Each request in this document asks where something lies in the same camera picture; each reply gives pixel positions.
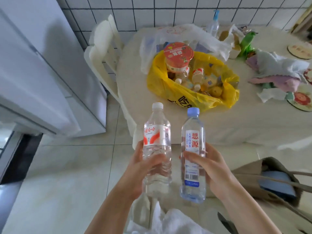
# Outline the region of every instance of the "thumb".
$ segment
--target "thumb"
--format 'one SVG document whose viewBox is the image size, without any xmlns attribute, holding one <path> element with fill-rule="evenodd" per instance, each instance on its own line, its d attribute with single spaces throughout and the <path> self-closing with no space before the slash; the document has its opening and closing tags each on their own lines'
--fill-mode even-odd
<svg viewBox="0 0 312 234">
<path fill-rule="evenodd" d="M 197 163 L 204 168 L 207 166 L 207 158 L 199 156 L 196 153 L 184 151 L 183 156 L 185 157 L 186 160 L 193 162 L 193 163 Z"/>
<path fill-rule="evenodd" d="M 145 171 L 148 171 L 153 166 L 166 161 L 166 156 L 163 153 L 154 154 L 153 156 L 142 161 L 142 167 Z"/>
</svg>

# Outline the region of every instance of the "forearm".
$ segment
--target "forearm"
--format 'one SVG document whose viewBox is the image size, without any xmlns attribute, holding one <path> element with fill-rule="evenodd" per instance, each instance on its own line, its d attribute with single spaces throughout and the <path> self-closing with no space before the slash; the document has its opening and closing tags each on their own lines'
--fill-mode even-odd
<svg viewBox="0 0 312 234">
<path fill-rule="evenodd" d="M 132 201 L 118 190 L 112 189 L 104 200 L 85 234 L 120 234 L 123 233 Z"/>
<path fill-rule="evenodd" d="M 233 184 L 224 204 L 239 234 L 281 234 L 259 204 L 240 185 Z"/>
</svg>

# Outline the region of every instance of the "red lid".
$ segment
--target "red lid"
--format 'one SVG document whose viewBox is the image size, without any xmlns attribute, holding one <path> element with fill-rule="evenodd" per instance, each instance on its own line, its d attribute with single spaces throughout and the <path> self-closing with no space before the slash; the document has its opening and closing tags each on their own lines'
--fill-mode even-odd
<svg viewBox="0 0 312 234">
<path fill-rule="evenodd" d="M 194 57 L 193 49 L 185 43 L 170 43 L 164 49 L 166 63 L 175 68 L 188 66 Z"/>
</svg>

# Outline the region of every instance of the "tiled wall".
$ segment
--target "tiled wall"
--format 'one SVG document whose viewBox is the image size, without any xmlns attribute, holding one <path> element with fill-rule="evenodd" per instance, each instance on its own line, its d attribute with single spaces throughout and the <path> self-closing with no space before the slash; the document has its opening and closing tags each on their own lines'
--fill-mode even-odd
<svg viewBox="0 0 312 234">
<path fill-rule="evenodd" d="M 220 22 L 273 25 L 288 30 L 312 0 L 57 0 L 81 46 L 92 28 L 112 14 L 126 43 L 142 27 L 194 23 L 205 26 L 220 10 Z"/>
</svg>

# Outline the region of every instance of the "white label with blue text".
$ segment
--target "white label with blue text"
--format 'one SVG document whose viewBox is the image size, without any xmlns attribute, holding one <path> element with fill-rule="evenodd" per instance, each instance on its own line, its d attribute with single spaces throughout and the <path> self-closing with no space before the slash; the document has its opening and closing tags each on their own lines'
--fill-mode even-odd
<svg viewBox="0 0 312 234">
<path fill-rule="evenodd" d="M 187 130 L 185 134 L 185 150 L 199 155 L 199 131 Z M 199 167 L 196 163 L 185 160 L 184 184 L 199 187 Z"/>
</svg>

